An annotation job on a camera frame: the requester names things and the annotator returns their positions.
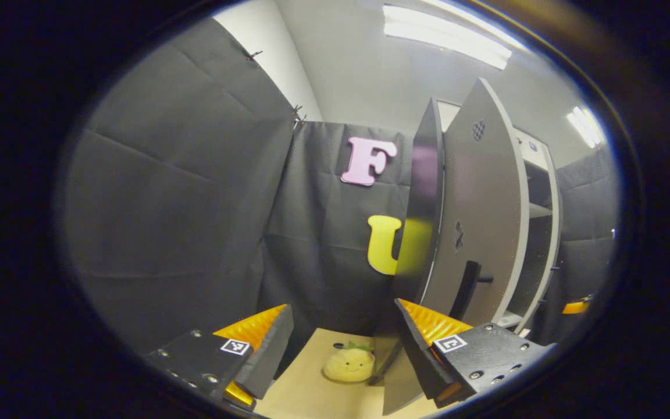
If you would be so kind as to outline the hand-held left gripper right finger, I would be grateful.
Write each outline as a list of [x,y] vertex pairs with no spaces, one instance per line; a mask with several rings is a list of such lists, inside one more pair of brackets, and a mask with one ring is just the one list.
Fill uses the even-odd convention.
[[555,348],[503,326],[470,326],[417,303],[394,300],[394,326],[426,398],[438,408],[492,392]]

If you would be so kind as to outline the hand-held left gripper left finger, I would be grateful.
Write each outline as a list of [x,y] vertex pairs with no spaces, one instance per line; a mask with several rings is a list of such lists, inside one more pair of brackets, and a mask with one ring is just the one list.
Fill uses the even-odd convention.
[[271,387],[293,329],[285,303],[218,331],[192,329],[146,360],[210,403],[252,411]]

